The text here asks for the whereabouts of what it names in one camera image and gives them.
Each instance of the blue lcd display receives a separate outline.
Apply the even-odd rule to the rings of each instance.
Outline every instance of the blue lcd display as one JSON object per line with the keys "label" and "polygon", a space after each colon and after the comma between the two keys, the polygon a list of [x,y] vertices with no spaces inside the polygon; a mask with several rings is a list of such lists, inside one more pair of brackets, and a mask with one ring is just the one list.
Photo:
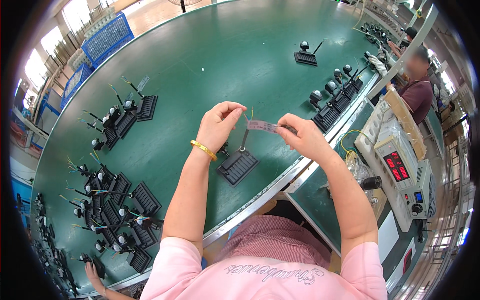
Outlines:
{"label": "blue lcd display", "polygon": [[417,203],[423,203],[423,198],[421,196],[421,192],[415,192],[415,193],[413,193],[413,195],[415,196],[415,199],[417,200]]}

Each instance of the label tag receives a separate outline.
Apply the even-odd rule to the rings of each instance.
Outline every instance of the label tag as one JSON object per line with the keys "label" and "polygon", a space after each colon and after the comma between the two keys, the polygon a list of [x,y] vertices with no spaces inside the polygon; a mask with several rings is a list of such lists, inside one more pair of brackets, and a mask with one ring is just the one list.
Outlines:
{"label": "label tag", "polygon": [[137,90],[141,92],[144,89],[145,84],[147,84],[149,80],[150,80],[150,77],[148,77],[148,75],[145,75],[142,81],[140,81],[140,83],[138,84]]}
{"label": "label tag", "polygon": [[128,100],[132,100],[133,99],[133,92],[130,92],[130,94],[128,94],[127,98],[125,99],[125,101],[128,101]]}
{"label": "label tag", "polygon": [[276,124],[268,123],[265,121],[257,121],[257,120],[249,121],[247,126],[248,130],[263,130],[269,133],[277,133],[275,131],[275,128],[277,127],[278,125]]}

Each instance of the red led display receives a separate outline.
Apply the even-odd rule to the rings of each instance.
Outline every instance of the red led display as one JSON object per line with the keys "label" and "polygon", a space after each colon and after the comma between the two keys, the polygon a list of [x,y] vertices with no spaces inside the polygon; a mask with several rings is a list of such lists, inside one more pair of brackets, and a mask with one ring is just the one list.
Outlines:
{"label": "red led display", "polygon": [[407,174],[407,171],[405,170],[405,167],[399,167],[398,168],[400,170],[400,173],[402,173],[402,177],[403,178],[408,178],[408,174]]}
{"label": "red led display", "polygon": [[387,158],[387,164],[391,167],[391,168],[395,168],[395,164],[393,163],[393,160],[391,158]]}
{"label": "red led display", "polygon": [[387,163],[397,182],[410,178],[398,152],[392,152],[388,155],[385,155],[384,161]]}
{"label": "red led display", "polygon": [[392,170],[392,173],[393,173],[393,175],[395,176],[396,181],[402,180],[402,178],[400,177],[400,174],[398,173],[398,170],[397,170],[397,169],[393,169],[393,170]]}

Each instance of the hand of another worker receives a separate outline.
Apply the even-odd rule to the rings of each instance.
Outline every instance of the hand of another worker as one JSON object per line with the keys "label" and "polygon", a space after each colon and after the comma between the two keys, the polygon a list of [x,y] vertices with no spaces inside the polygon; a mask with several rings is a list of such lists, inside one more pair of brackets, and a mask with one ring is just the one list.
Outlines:
{"label": "hand of another worker", "polygon": [[[294,135],[281,125],[288,125],[298,132]],[[311,120],[305,120],[292,114],[286,114],[278,120],[276,131],[290,145],[290,150],[297,150],[301,155],[313,159],[320,166],[338,154],[330,147],[322,132]]]}
{"label": "hand of another worker", "polygon": [[103,283],[98,277],[95,264],[87,262],[85,264],[85,273],[87,274],[87,278],[92,283],[94,289],[96,289],[97,291],[103,290]]}
{"label": "hand of another worker", "polygon": [[392,42],[392,41],[387,41],[387,43],[388,43],[388,45],[389,45],[389,47],[390,47],[391,50],[395,50],[395,49],[400,50],[400,47],[397,46],[397,45],[395,45],[394,42]]}
{"label": "hand of another worker", "polygon": [[247,107],[240,103],[218,103],[202,118],[196,141],[216,153],[227,141],[230,131],[235,129],[235,124],[246,110]]}
{"label": "hand of another worker", "polygon": [[387,75],[387,68],[381,61],[378,60],[376,56],[370,54],[368,57],[368,60],[375,66],[382,77]]}

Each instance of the pink checkered apron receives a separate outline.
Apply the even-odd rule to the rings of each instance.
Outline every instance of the pink checkered apron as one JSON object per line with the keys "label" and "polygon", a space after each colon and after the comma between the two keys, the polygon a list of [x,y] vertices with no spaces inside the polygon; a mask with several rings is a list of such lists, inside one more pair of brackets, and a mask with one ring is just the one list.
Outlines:
{"label": "pink checkered apron", "polygon": [[330,266],[331,253],[311,232],[280,216],[258,215],[244,221],[214,263],[233,256],[257,256],[284,262]]}

